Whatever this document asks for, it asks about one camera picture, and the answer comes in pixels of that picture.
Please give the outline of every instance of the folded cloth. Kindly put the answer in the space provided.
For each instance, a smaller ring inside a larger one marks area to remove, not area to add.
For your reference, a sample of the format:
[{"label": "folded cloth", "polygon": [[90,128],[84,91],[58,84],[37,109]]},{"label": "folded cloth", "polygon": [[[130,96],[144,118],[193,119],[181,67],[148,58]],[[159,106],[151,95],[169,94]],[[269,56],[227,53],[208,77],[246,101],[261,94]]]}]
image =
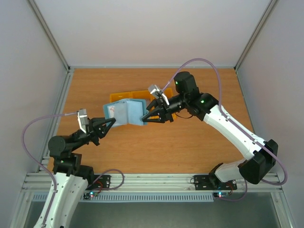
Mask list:
[{"label": "folded cloth", "polygon": [[120,125],[146,125],[141,117],[148,113],[146,110],[146,101],[144,99],[122,99],[103,106],[106,119],[115,118],[113,127]]}]

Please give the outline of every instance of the yellow container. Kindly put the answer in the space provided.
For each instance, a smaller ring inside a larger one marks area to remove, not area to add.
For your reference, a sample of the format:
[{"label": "yellow container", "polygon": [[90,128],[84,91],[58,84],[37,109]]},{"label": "yellow container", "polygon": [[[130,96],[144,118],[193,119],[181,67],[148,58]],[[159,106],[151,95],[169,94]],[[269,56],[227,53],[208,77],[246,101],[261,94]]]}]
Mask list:
[{"label": "yellow container", "polygon": [[[168,99],[173,97],[173,91],[171,88],[167,88],[165,90],[165,95]],[[147,105],[154,100],[154,96],[152,96],[148,90],[141,91],[131,91],[131,92],[123,92],[123,93],[115,93],[110,94],[110,103],[119,101],[121,99],[130,98],[130,99],[145,99]]]}]

